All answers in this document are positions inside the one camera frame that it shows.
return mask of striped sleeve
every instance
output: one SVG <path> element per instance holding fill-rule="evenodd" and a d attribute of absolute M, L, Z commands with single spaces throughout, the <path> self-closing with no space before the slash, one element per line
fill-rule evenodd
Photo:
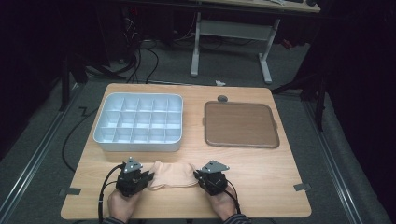
<path fill-rule="evenodd" d="M 225 220 L 224 224 L 251 224 L 251 221 L 243 214 L 235 214 Z"/>
<path fill-rule="evenodd" d="M 114 217 L 106 217 L 102 224 L 125 224 Z"/>

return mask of brown rectangular tray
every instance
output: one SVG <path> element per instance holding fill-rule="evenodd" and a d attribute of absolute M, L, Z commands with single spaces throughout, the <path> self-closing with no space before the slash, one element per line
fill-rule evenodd
<path fill-rule="evenodd" d="M 272 110 L 263 104 L 207 102 L 205 140 L 216 147 L 279 147 Z"/>

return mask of white compartment tray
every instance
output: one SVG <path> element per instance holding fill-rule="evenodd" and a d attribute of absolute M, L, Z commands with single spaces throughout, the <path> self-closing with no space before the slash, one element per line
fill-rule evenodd
<path fill-rule="evenodd" d="M 107 151 L 176 151 L 182 135 L 183 99 L 167 93 L 111 93 L 93 139 Z"/>

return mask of hand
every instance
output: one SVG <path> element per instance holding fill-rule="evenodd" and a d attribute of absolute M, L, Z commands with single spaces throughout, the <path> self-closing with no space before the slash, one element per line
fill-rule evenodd
<path fill-rule="evenodd" d="M 235 190 L 233 190 L 233 188 L 228 186 L 225 190 L 230 192 L 236 198 L 236 193 Z M 213 211 L 215 211 L 215 213 L 218 214 L 221 220 L 225 221 L 230 216 L 236 214 L 235 203 L 233 199 L 230 197 L 230 195 L 224 192 L 214 196 L 210 196 L 210 194 L 205 192 L 205 195 L 207 199 L 209 199 Z"/>
<path fill-rule="evenodd" d="M 124 223 L 127 223 L 134 212 L 141 194 L 142 191 L 139 191 L 131 197 L 125 197 L 119 190 L 114 189 L 107 199 L 110 215 Z"/>

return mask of tabletop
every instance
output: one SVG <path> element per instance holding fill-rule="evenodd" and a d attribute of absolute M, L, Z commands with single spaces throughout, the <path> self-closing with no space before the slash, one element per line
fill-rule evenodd
<path fill-rule="evenodd" d="M 149 170 L 155 161 L 190 163 L 203 167 L 211 160 L 230 167 L 226 174 L 236 188 L 241 210 L 248 217 L 308 217 L 311 207 L 301 184 L 295 160 L 270 90 L 265 88 L 208 87 L 151 84 L 110 84 L 104 98 L 112 92 L 175 93 L 183 98 L 183 133 L 180 149 L 175 152 L 109 152 L 94 140 L 97 113 L 70 188 L 81 189 L 79 195 L 67 195 L 61 212 L 66 219 L 97 218 L 99 192 L 108 172 L 129 157 Z M 229 102 L 270 106 L 277 126 L 279 147 L 213 147 L 204 137 L 204 107 L 219 95 Z M 109 179 L 114 181 L 120 172 Z M 109 185 L 105 199 L 115 188 Z M 108 209 L 104 203 L 104 216 Z M 144 189 L 133 218 L 210 218 L 216 217 L 205 192 L 194 185 L 187 188 Z"/>

